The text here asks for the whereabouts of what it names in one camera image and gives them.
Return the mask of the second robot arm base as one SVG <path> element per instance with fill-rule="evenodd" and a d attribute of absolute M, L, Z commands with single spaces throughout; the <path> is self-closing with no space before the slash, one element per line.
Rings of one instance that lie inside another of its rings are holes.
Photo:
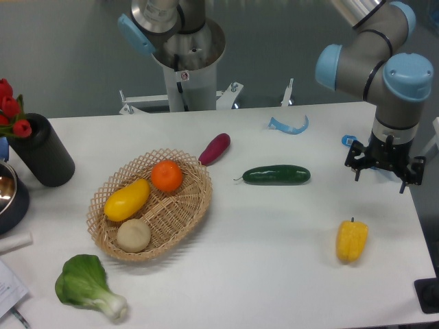
<path fill-rule="evenodd" d="M 161 66 L 172 112 L 216 108 L 217 64 L 226 39 L 206 16 L 204 1 L 132 1 L 117 25 L 136 51 Z"/>

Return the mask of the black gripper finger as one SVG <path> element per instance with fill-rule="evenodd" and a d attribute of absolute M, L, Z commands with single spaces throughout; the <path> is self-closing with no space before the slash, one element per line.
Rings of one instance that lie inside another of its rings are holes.
<path fill-rule="evenodd" d="M 361 171 L 366 168 L 365 149 L 362 143 L 353 141 L 344 162 L 344 165 L 355 174 L 355 181 L 359 181 Z"/>
<path fill-rule="evenodd" d="M 425 165 L 425 156 L 416 156 L 410 159 L 408 165 L 402 170 L 402 174 L 400 176 L 400 194 L 404 193 L 404 190 L 408 185 L 420 186 L 423 183 Z"/>

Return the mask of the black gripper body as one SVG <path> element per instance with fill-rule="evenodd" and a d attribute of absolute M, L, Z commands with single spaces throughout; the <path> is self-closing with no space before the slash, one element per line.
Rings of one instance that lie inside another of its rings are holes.
<path fill-rule="evenodd" d="M 377 168 L 393 173 L 408 173 L 412 139 L 395 134 L 379 134 L 372 130 L 364 156 L 359 159 L 359 170 Z"/>

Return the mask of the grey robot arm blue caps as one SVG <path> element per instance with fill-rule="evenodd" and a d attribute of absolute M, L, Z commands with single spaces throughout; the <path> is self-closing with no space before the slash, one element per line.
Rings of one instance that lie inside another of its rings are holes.
<path fill-rule="evenodd" d="M 375 106 L 367 145 L 351 143 L 345 165 L 356 176 L 364 169 L 393 172 L 405 188 L 420 185 L 425 156 L 410 157 L 420 117 L 431 93 L 434 68 L 416 53 L 399 48 L 410 38 L 416 15 L 400 1 L 332 1 L 356 32 L 347 47 L 329 45 L 316 63 L 316 81 Z"/>

